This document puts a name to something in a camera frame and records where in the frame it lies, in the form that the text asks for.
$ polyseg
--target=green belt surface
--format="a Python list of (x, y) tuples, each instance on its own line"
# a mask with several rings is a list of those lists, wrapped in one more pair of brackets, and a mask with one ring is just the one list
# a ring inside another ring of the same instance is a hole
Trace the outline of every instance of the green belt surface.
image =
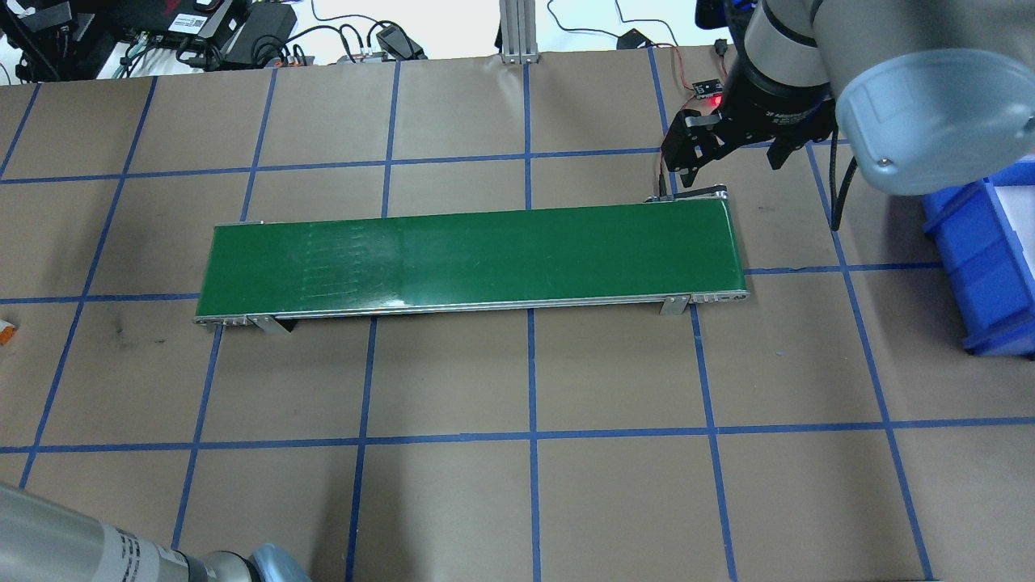
[(729, 203), (215, 228), (196, 321), (746, 295)]

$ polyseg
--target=label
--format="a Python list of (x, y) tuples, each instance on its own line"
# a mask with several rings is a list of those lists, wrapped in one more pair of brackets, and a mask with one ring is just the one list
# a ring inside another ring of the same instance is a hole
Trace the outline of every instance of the label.
[(205, 26), (206, 22), (208, 22), (208, 17), (176, 14), (176, 20), (174, 20), (172, 26), (169, 27), (169, 32), (198, 34), (198, 31)]
[(178, 564), (180, 564), (182, 566), (186, 566), (187, 565), (187, 560), (183, 559), (183, 556), (181, 556), (179, 552), (174, 552), (172, 550), (167, 550), (167, 549), (162, 548), (161, 546), (158, 546), (157, 544), (155, 544), (154, 547), (155, 547), (155, 549), (158, 550), (158, 557), (160, 557), (161, 559), (164, 559), (166, 561), (176, 562), (176, 563), (178, 563)]
[(773, 113), (771, 111), (766, 112), (766, 117), (769, 118), (774, 125), (794, 125), (805, 120), (811, 111), (806, 111), (804, 113)]
[(147, 540), (141, 540), (105, 522), (105, 546), (91, 582), (157, 582), (162, 559), (186, 568), (186, 560)]

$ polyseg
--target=blue tape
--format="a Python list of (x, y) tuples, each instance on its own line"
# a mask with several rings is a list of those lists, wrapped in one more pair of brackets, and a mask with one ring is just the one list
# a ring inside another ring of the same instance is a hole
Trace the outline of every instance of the blue tape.
[(11, 178), (0, 180), (0, 184), (41, 184), (57, 182), (89, 182), (95, 180), (117, 180), (119, 174), (90, 174), (85, 176), (58, 176), (48, 178)]
[(395, 74), (391, 82), (391, 109), (388, 112), (388, 145), (385, 147), (384, 190), (381, 193), (381, 217), (388, 216), (388, 193), (391, 188), (392, 149), (395, 146), (395, 113), (398, 110), (398, 77), (402, 66), (395, 61)]
[(256, 172), (290, 172), (293, 170), (326, 170), (329, 168), (369, 168), (384, 166), (383, 159), (367, 162), (319, 162), (313, 164), (280, 164), (277, 166), (260, 166)]
[(29, 114), (32, 113), (32, 106), (36, 105), (36, 96), (39, 94), (39, 87), (41, 86), (41, 84), (37, 83), (32, 88), (32, 95), (29, 97), (29, 103), (25, 106), (25, 113), (22, 114), (22, 120), (18, 122), (18, 129), (14, 129), (14, 137), (11, 138), (10, 146), (7, 147), (7, 153), (3, 156), (3, 164), (0, 164), (0, 178), (7, 171), (10, 157), (14, 155), (14, 147), (18, 146), (18, 140), (22, 139), (22, 132), (25, 129), (25, 123), (29, 120)]
[(985, 418), (940, 418), (934, 420), (892, 420), (895, 429), (950, 429), (964, 427), (1015, 427), (1035, 425), (1035, 416), (1000, 416)]
[(459, 433), (442, 435), (404, 435), (404, 436), (367, 436), (363, 439), (365, 446), (385, 446), (393, 444), (428, 444), (433, 442), (492, 442), (528, 440), (530, 434), (527, 432), (511, 433)]
[(615, 149), (576, 149), (571, 151), (533, 151), (529, 153), (533, 159), (540, 157), (592, 157), (594, 155), (632, 155), (639, 153), (657, 153), (656, 147), (625, 147)]
[[(953, 429), (975, 427), (1033, 426), (1035, 416), (1002, 416), (981, 418), (934, 418), (927, 420), (892, 420), (895, 430)], [(536, 431), (536, 440), (578, 440), (595, 438), (643, 438), (643, 437), (687, 437), (718, 435), (756, 435), (780, 433), (828, 433), (851, 431), (880, 431), (884, 423), (818, 423), (809, 425), (745, 425), (709, 429), (707, 427), (666, 427), (652, 429), (590, 429), (573, 431)], [(531, 432), (507, 433), (460, 433), (441, 435), (366, 437), (365, 446), (390, 446), (395, 444), (465, 443), (521, 441), (532, 438)], [(199, 442), (136, 442), (99, 444), (41, 444), (40, 454), (47, 453), (110, 453), (141, 450), (199, 450), (208, 449), (249, 449), (249, 448), (305, 448), (317, 446), (355, 446), (359, 438), (309, 438), (279, 440), (241, 440)], [(31, 445), (0, 446), (0, 455), (25, 454)]]
[[(816, 163), (816, 153), (812, 151), (812, 145), (805, 144), (805, 151), (808, 154), (808, 164), (812, 169), (812, 178), (816, 180), (816, 187), (820, 195), (820, 201), (823, 203), (824, 213), (829, 220), (831, 216), (830, 201), (827, 199), (827, 193), (823, 186), (823, 178), (820, 174), (819, 165)], [(869, 345), (869, 337), (866, 333), (866, 324), (862, 319), (859, 299), (855, 293), (855, 285), (852, 283), (852, 274), (848, 267), (848, 262), (845, 260), (845, 250), (841, 248), (840, 236), (836, 232), (831, 232), (830, 234), (833, 238), (834, 251), (837, 253), (837, 262), (841, 267), (845, 287), (848, 289), (849, 300), (852, 303), (852, 314), (855, 317), (855, 324), (859, 330), (859, 339), (862, 342), (862, 351), (866, 357), (866, 368), (869, 370), (869, 378), (874, 384), (874, 396), (877, 398), (877, 407), (881, 411), (881, 419), (887, 434), (891, 460), (895, 466), (895, 475), (898, 478), (898, 487), (901, 490), (903, 502), (906, 504), (906, 515), (913, 530), (913, 542), (916, 545), (924, 577), (927, 580), (933, 580), (934, 574), (930, 568), (930, 559), (927, 556), (927, 548), (923, 542), (923, 533), (920, 531), (920, 522), (916, 515), (916, 507), (913, 505), (913, 494), (910, 492), (909, 481), (906, 478), (906, 469), (898, 450), (898, 441), (895, 438), (894, 426), (891, 424), (891, 415), (888, 413), (887, 401), (884, 398), (884, 388), (881, 385), (881, 378), (877, 371), (877, 361), (874, 358), (874, 352)]]
[(744, 269), (744, 274), (794, 274), (803, 272), (840, 272), (840, 267), (836, 265), (823, 265), (818, 267), (769, 267)]
[(139, 295), (87, 295), (83, 300), (88, 303), (123, 302), (123, 301), (185, 301), (197, 299), (201, 293), (142, 293)]
[(532, 580), (542, 581), (542, 552), (539, 529), (539, 419), (536, 395), (535, 310), (528, 310), (528, 458), (532, 504)]
[(259, 123), (259, 139), (256, 140), (256, 150), (252, 155), (252, 167), (248, 168), (248, 185), (244, 190), (244, 202), (241, 204), (240, 222), (248, 220), (248, 207), (252, 206), (252, 192), (256, 183), (256, 171), (259, 158), (262, 156), (262, 144), (266, 139), (266, 125), (269, 123), (269, 110), (273, 106), (273, 93), (276, 90), (276, 68), (269, 76), (269, 88), (266, 90), (266, 104), (262, 110), (262, 122)]
[(21, 303), (78, 303), (80, 297), (66, 295), (63, 297), (10, 297), (0, 299), (0, 305)]
[(392, 159), (392, 166), (417, 166), (421, 164), (456, 164), (463, 162), (498, 162), (501, 159), (524, 159), (524, 153), (495, 153), (485, 155), (447, 155), (442, 157), (411, 157)]
[(812, 425), (750, 425), (716, 427), (720, 435), (763, 435), (774, 433), (830, 433), (841, 431), (880, 431), (883, 423), (817, 423)]
[(198, 443), (201, 442), (202, 431), (205, 428), (205, 413), (208, 411), (208, 399), (212, 392), (212, 378), (215, 377), (215, 362), (219, 357), (219, 344), (223, 342), (223, 327), (215, 328), (212, 338), (212, 350), (208, 354), (208, 369), (205, 372), (205, 386), (201, 392), (201, 404), (198, 406), (198, 419), (195, 421), (194, 440), (190, 443), (190, 457), (187, 459), (187, 471), (183, 476), (183, 490), (180, 492), (180, 505), (176, 511), (176, 525), (173, 527), (172, 549), (180, 546), (180, 534), (183, 533), (183, 519), (187, 514), (187, 502), (190, 500), (190, 486), (194, 484), (195, 467), (198, 464)]
[(33, 437), (32, 449), (29, 452), (29, 456), (25, 461), (25, 468), (22, 470), (22, 477), (19, 479), (19, 487), (25, 489), (29, 483), (29, 474), (32, 472), (32, 465), (36, 462), (36, 454), (39, 449), (39, 443), (43, 438), (43, 431), (47, 430), (47, 420), (51, 416), (51, 409), (54, 407), (54, 399), (57, 397), (58, 385), (61, 383), (61, 376), (64, 374), (65, 363), (68, 361), (68, 351), (71, 349), (72, 340), (76, 338), (76, 329), (79, 327), (79, 321), (83, 316), (83, 308), (86, 304), (86, 297), (90, 293), (90, 286), (93, 284), (93, 278), (97, 272), (97, 264), (100, 263), (100, 255), (105, 251), (105, 241), (108, 239), (108, 233), (112, 228), (112, 221), (115, 217), (115, 209), (118, 207), (119, 198), (122, 196), (122, 187), (125, 185), (125, 176), (129, 171), (129, 165), (132, 163), (132, 156), (137, 151), (137, 144), (140, 143), (141, 132), (144, 130), (144, 121), (147, 119), (147, 112), (151, 109), (151, 100), (154, 97), (154, 89), (158, 84), (158, 78), (153, 77), (151, 79), (151, 86), (147, 92), (147, 99), (144, 101), (144, 109), (140, 114), (140, 120), (137, 122), (137, 130), (134, 133), (132, 142), (129, 144), (129, 152), (126, 154), (125, 164), (122, 166), (122, 177), (119, 179), (118, 185), (115, 187), (115, 194), (112, 195), (112, 202), (108, 207), (108, 214), (105, 216), (105, 225), (100, 229), (100, 237), (97, 240), (97, 246), (93, 252), (93, 258), (90, 260), (90, 270), (86, 274), (86, 282), (83, 284), (83, 292), (80, 294), (79, 304), (76, 307), (76, 315), (72, 317), (71, 325), (68, 327), (68, 336), (65, 338), (64, 346), (61, 348), (61, 357), (58, 358), (58, 367), (54, 372), (54, 379), (51, 381), (50, 390), (47, 392), (47, 400), (43, 403), (43, 411), (39, 416), (39, 424), (36, 426), (36, 434)]
[(737, 582), (737, 560), (733, 551), (733, 531), (730, 528), (730, 513), (726, 499), (726, 482), (722, 478), (722, 463), (719, 459), (718, 432), (715, 428), (715, 413), (711, 402), (711, 386), (708, 383), (708, 366), (705, 361), (705, 345), (701, 336), (701, 320), (698, 305), (690, 305), (690, 325), (693, 327), (693, 349), (698, 355), (698, 375), (701, 378), (701, 398), (705, 408), (705, 424), (708, 427), (708, 447), (711, 450), (712, 474), (715, 477), (715, 497), (718, 503), (718, 520), (722, 528), (722, 547), (726, 549), (726, 568), (732, 582)]
[(529, 63), (522, 65), (522, 95), (525, 115), (525, 209), (532, 209), (532, 91)]
[(912, 270), (912, 269), (940, 269), (942, 263), (877, 263), (873, 265), (848, 265), (850, 271), (869, 270)]
[[(397, 82), (397, 62), (395, 63), (395, 79)], [(363, 374), (363, 404), (359, 410), (359, 438), (357, 439), (356, 445), (356, 472), (352, 482), (352, 511), (349, 516), (349, 546), (345, 554), (346, 582), (352, 582), (356, 571), (356, 545), (359, 537), (359, 502), (362, 499), (363, 491), (363, 465), (366, 463), (366, 429), (369, 424), (371, 415), (371, 391), (374, 385), (374, 359), (375, 351), (377, 350), (377, 343), (378, 318), (372, 317), (371, 329), (366, 338), (366, 370)]]
[(173, 178), (177, 176), (207, 176), (210, 174), (245, 174), (250, 172), (250, 167), (239, 168), (206, 168), (202, 170), (165, 170), (161, 172), (136, 172), (126, 176), (129, 179), (138, 178)]

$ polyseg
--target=power adapter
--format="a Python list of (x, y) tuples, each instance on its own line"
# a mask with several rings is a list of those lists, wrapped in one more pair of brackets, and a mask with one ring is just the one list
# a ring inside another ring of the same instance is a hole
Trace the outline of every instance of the power adapter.
[(378, 45), (381, 50), (388, 53), (396, 60), (412, 61), (426, 59), (424, 49), (417, 45), (417, 41), (410, 38), (395, 25), (388, 25), (378, 31)]

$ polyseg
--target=metal bracket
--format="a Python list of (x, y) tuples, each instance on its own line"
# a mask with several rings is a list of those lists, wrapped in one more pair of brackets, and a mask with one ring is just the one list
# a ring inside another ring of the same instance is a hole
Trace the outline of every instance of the metal bracket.
[(679, 315), (686, 310), (686, 304), (689, 302), (689, 295), (666, 297), (664, 302), (661, 303), (661, 315)]
[(539, 62), (535, 43), (535, 0), (500, 0), (503, 64)]
[(248, 321), (258, 325), (263, 331), (276, 336), (287, 336), (291, 332), (291, 328), (295, 326), (294, 321), (286, 325), (271, 315), (249, 315)]

